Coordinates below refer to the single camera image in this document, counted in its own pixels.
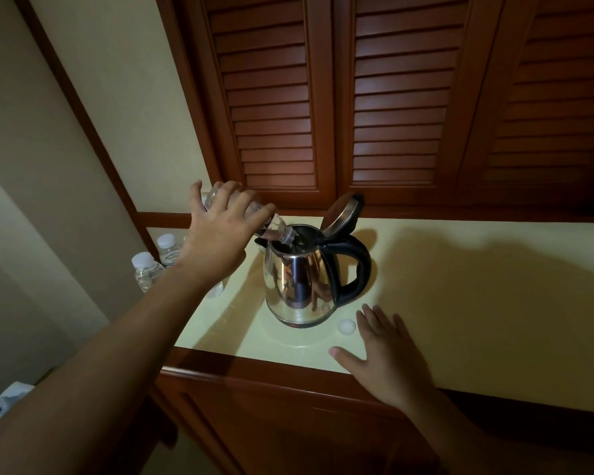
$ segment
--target kettle lid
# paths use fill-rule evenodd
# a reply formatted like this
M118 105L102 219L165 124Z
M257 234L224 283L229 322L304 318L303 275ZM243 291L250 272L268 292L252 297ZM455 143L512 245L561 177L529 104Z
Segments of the kettle lid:
M334 202L321 222L320 230L325 239L349 235L356 228L358 215L365 205L361 193L347 192Z

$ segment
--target stainless steel kettle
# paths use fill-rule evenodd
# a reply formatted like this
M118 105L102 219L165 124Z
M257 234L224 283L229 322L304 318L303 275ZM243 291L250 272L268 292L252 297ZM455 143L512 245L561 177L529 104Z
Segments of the stainless steel kettle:
M318 325L365 289L372 259L365 245L350 235L363 206L363 196L350 192L328 210L320 228L291 225L297 232L292 246L255 240L266 248L266 303L282 323L297 328ZM356 279L344 286L337 255L358 262Z

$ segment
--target person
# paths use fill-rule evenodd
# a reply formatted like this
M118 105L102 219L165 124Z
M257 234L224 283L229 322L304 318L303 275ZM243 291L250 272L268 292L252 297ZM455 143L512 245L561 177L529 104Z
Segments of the person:
M205 294L245 259L245 246L276 207L245 218L254 199L225 183L206 211L201 183L191 188L191 225L176 264L141 300L92 338L0 419L0 474L85 471L128 407L150 383ZM402 410L453 473L493 471L490 439L435 388L402 318L375 306L356 313L367 359L342 348L330 354L372 395Z

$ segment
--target black handle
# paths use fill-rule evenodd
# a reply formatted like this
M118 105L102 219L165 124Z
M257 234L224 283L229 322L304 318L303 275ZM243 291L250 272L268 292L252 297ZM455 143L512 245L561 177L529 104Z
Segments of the black handle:
M319 250L328 270L328 281L334 304L342 306L361 295L361 292L367 287L372 273L372 258L365 245L352 235L346 235L341 239L322 243L319 245ZM351 256L358 263L356 279L344 286L341 286L339 260L336 255Z

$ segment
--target louvered door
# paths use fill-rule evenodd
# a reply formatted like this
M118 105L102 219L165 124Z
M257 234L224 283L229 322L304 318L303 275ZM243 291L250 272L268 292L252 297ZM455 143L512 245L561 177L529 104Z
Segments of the louvered door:
M182 0L214 156L281 207L336 197L330 0Z
M458 191L594 202L594 0L506 0Z
M340 191L448 205L502 0L334 0Z

